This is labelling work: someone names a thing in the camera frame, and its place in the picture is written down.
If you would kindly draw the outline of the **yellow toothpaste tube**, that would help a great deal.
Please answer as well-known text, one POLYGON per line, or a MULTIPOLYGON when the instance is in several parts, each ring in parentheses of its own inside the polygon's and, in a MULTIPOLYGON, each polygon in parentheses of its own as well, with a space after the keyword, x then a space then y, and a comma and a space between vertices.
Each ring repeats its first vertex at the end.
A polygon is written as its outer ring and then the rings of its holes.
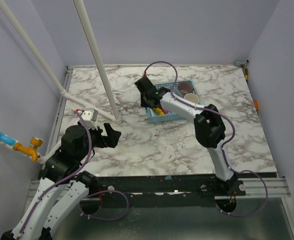
POLYGON ((153 111, 159 116, 165 115, 161 108, 154 107, 153 111))

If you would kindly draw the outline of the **blue plastic basket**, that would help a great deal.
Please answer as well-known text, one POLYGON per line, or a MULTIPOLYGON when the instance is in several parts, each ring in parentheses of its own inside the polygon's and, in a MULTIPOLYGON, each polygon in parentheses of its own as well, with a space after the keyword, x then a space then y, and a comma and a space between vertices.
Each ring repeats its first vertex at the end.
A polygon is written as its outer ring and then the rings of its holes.
MULTIPOLYGON (((175 83, 175 87, 174 87, 174 94, 175 95, 177 95, 179 97, 182 97, 182 98, 184 97, 185 94, 178 90, 178 84, 183 83, 183 82, 189 83, 192 86, 191 93, 198 96, 198 92, 197 92, 195 83, 191 79, 189 79, 189 80, 178 80, 175 83)), ((156 83, 155 87, 156 87, 156 89, 160 89, 160 88, 164 87, 164 88, 167 88, 167 89, 171 90, 173 84, 174 84, 173 81, 172 82, 162 82, 162 83, 156 83)), ((156 124, 156 123, 161 123, 161 122, 168 122, 168 121, 175 121, 175 120, 183 120, 184 119, 182 116, 176 114, 173 111, 167 111, 167 113, 164 114, 164 115, 158 115, 153 109, 151 109, 149 107, 145 107, 145 111, 146 111, 146 115, 147 115, 147 117, 149 119, 149 122, 151 124, 156 124)))

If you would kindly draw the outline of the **purple mug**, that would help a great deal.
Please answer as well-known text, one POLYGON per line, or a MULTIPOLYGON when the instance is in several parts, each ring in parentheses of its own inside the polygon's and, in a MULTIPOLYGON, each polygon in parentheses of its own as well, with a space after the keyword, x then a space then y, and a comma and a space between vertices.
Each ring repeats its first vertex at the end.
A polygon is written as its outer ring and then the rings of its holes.
POLYGON ((177 89, 183 96, 189 93, 193 93, 194 91, 192 84, 188 81, 179 82, 177 85, 177 89))

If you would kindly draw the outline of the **yellow mug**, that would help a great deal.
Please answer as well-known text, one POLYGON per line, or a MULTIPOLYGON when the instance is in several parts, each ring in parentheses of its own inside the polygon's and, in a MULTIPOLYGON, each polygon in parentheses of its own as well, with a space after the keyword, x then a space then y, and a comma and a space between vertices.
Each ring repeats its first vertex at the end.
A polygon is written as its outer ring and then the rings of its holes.
POLYGON ((199 102, 200 102, 199 97, 196 94, 194 94, 194 93, 187 93, 187 94, 185 94, 184 95, 184 99, 187 100, 187 101, 189 101, 189 102, 192 102, 194 104, 199 104, 199 102))

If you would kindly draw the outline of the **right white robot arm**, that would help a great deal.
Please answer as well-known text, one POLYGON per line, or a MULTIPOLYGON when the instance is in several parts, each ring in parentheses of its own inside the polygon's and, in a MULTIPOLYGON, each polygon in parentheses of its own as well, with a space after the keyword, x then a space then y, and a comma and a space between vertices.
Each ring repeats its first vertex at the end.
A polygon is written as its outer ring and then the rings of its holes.
POLYGON ((226 127, 216 106, 192 103, 165 87, 157 89, 146 76, 136 81, 135 86, 143 107, 166 109, 194 124, 196 139, 208 150, 215 168, 216 191, 223 196, 232 193, 238 177, 223 149, 226 127))

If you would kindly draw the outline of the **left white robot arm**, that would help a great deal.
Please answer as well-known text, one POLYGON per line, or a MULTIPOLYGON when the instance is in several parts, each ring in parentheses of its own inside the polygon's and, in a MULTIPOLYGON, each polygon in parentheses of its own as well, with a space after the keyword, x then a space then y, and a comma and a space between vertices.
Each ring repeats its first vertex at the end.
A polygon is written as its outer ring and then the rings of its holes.
POLYGON ((94 156, 94 148, 115 148, 121 132, 109 123, 103 130, 81 123, 68 127, 59 147, 45 162, 39 186, 17 226, 4 232, 3 240, 50 240, 61 221, 85 197, 99 194, 98 178, 82 167, 94 156))

